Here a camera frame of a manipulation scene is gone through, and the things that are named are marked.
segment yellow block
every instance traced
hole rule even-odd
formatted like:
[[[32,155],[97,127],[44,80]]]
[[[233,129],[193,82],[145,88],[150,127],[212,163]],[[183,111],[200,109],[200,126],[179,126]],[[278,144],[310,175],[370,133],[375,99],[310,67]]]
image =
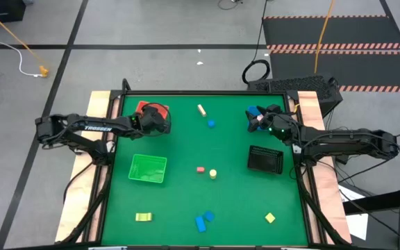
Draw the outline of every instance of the yellow block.
[[[136,213],[135,214],[135,221],[136,222],[150,222],[152,220],[152,213],[151,212],[143,212],[143,213]]]
[[[269,222],[272,223],[276,218],[273,214],[271,214],[270,212],[267,214],[267,216],[265,216],[265,219]]]

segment yellow connector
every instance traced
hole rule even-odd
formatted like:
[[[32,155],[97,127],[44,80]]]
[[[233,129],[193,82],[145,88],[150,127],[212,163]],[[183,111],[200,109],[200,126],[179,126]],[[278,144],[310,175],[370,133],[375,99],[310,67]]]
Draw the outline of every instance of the yellow connector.
[[[44,66],[40,66],[41,77],[46,78],[49,75],[49,70]]]

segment green mat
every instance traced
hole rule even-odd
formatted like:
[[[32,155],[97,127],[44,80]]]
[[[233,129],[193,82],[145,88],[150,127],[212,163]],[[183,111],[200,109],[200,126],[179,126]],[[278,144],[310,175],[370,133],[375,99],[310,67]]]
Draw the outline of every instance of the green mat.
[[[172,131],[119,139],[102,245],[308,244],[297,182],[288,175],[291,148],[266,131],[247,132],[248,106],[284,108],[282,96],[127,96],[124,115],[132,114],[139,101],[168,105]],[[209,119],[215,128],[208,128]],[[283,151],[283,173],[248,170],[250,145]],[[128,178],[137,153],[167,158],[163,183]],[[197,167],[206,172],[198,174]],[[209,178],[211,169],[217,170],[215,180]],[[215,218],[199,233],[195,217],[207,210]],[[138,212],[152,213],[152,222],[136,222]],[[276,217],[272,224],[265,220],[267,213]]]

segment gray floor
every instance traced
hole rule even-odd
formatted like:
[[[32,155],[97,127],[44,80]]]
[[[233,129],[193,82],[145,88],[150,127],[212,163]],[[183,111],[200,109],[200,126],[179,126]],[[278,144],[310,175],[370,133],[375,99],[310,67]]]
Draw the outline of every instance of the gray floor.
[[[325,15],[331,0],[274,0],[266,15]],[[400,1],[388,0],[400,28]],[[7,24],[29,44],[66,44],[81,0],[35,0],[24,21]],[[220,10],[216,0],[89,0],[76,44],[254,44],[263,1],[244,0],[234,10]],[[380,15],[378,0],[337,0],[334,15]],[[0,28],[0,40],[15,41]],[[63,51],[37,51],[51,65],[49,78],[17,71],[14,51],[0,50],[0,227],[35,134]],[[52,113],[85,113],[92,90],[111,90],[126,77],[141,90],[243,90],[244,67],[254,50],[73,50]],[[258,58],[264,58],[265,50]],[[23,51],[23,69],[37,72]],[[249,78],[263,69],[255,68]],[[399,93],[344,93],[331,128],[381,128],[400,132]],[[6,248],[52,244],[65,184],[74,156],[67,149],[39,150]],[[342,168],[354,173],[376,161],[359,157]],[[400,155],[354,178],[373,193],[400,189]]]

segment green plastic basket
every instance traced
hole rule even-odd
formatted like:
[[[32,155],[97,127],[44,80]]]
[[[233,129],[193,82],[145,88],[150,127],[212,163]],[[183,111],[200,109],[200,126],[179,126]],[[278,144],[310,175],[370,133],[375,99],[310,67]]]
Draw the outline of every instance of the green plastic basket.
[[[162,183],[167,159],[158,156],[133,155],[129,178],[137,181]]]

